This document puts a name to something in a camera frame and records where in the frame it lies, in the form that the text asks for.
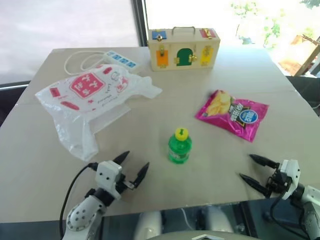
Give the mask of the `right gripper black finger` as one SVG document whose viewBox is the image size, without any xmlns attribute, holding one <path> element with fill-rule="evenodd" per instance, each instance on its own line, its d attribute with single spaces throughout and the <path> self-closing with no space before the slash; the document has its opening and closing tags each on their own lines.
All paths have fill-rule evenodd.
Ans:
<svg viewBox="0 0 320 240">
<path fill-rule="evenodd" d="M 279 163 L 278 162 L 270 160 L 267 157 L 260 156 L 260 155 L 257 155 L 257 154 L 250 154 L 249 156 L 255 163 L 257 163 L 257 164 L 259 164 L 259 165 L 261 165 L 263 167 L 268 166 L 268 167 L 270 167 L 272 169 L 278 169 L 279 168 Z"/>
<path fill-rule="evenodd" d="M 257 192 L 261 193 L 265 198 L 269 198 L 271 196 L 271 191 L 268 188 L 262 186 L 257 180 L 242 173 L 239 173 L 239 176 L 244 180 L 245 183 L 247 183 Z"/>
</svg>

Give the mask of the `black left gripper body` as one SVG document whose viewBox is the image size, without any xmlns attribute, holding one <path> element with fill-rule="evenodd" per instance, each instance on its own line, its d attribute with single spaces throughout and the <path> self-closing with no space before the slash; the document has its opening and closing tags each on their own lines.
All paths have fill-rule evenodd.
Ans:
<svg viewBox="0 0 320 240">
<path fill-rule="evenodd" d="M 135 184 L 132 181 L 126 180 L 126 176 L 123 173 L 121 173 L 118 181 L 116 182 L 116 191 L 119 194 L 122 194 L 127 189 L 133 190 L 135 188 Z"/>
</svg>

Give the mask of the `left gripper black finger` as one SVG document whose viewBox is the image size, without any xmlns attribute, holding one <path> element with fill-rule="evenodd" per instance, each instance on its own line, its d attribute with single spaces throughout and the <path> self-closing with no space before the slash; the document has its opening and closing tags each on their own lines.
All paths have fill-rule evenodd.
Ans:
<svg viewBox="0 0 320 240">
<path fill-rule="evenodd" d="M 114 163 L 116 163 L 117 165 L 121 166 L 129 153 L 130 153 L 130 151 L 125 151 L 125 152 L 121 153 L 120 155 L 118 155 L 116 158 L 114 158 L 112 161 Z"/>
<path fill-rule="evenodd" d="M 134 185 L 135 188 L 137 188 L 141 184 L 143 179 L 145 178 L 147 171 L 149 169 L 149 166 L 150 166 L 150 163 L 148 162 L 137 173 L 136 179 L 132 182 L 132 184 Z"/>
</svg>

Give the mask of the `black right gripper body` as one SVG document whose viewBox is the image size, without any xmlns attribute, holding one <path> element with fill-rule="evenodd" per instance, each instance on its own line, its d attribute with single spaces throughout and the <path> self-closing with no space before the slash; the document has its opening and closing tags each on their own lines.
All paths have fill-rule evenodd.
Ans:
<svg viewBox="0 0 320 240">
<path fill-rule="evenodd" d="M 286 193 L 292 184 L 292 178 L 286 173 L 276 169 L 272 176 L 270 176 L 266 183 L 266 188 L 271 193 L 283 194 Z"/>
</svg>

